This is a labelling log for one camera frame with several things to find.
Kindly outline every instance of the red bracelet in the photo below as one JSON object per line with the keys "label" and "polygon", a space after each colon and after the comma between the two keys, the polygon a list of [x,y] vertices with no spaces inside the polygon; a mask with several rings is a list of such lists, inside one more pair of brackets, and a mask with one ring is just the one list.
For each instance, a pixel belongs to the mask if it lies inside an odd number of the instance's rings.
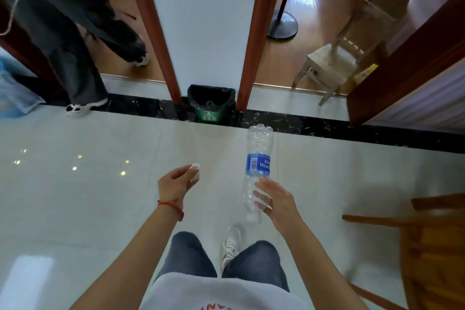
{"label": "red bracelet", "polygon": [[168,205],[171,208],[175,209],[177,212],[179,212],[179,219],[178,221],[181,222],[182,219],[184,218],[184,212],[182,211],[182,208],[176,205],[176,202],[178,202],[178,198],[171,200],[171,201],[160,201],[158,200],[158,205]]}

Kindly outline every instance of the blue jeans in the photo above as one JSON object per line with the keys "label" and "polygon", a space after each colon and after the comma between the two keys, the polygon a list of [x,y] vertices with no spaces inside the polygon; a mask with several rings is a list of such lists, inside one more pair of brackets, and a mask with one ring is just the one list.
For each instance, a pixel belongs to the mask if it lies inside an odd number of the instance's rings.
{"label": "blue jeans", "polygon": [[[189,232],[179,232],[173,236],[168,256],[157,278],[170,272],[218,277],[200,240]],[[278,251],[271,243],[264,240],[249,246],[232,259],[221,277],[272,284],[289,291]]]}

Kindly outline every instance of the white shirt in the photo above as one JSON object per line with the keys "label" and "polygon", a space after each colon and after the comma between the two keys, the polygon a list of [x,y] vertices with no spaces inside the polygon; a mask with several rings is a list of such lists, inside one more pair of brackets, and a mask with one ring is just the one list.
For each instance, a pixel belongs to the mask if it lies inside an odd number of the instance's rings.
{"label": "white shirt", "polygon": [[238,278],[208,278],[166,273],[152,286],[140,310],[282,310],[308,309],[275,285]]}

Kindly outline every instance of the round metal base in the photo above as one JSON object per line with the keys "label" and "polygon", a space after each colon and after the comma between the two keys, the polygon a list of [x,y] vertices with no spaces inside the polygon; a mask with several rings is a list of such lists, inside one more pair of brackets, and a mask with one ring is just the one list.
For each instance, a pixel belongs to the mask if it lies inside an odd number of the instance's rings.
{"label": "round metal base", "polygon": [[281,21],[278,23],[276,22],[277,16],[278,10],[275,10],[273,13],[273,19],[271,19],[268,37],[272,39],[287,39],[294,37],[299,30],[299,24],[295,17],[288,12],[284,12]]}

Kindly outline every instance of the green trash can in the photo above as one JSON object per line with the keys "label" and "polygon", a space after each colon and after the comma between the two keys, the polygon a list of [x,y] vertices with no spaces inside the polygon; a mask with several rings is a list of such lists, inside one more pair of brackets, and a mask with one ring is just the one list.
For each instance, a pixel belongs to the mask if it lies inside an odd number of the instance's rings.
{"label": "green trash can", "polygon": [[226,87],[190,85],[187,99],[200,120],[219,123],[235,107],[236,91]]}

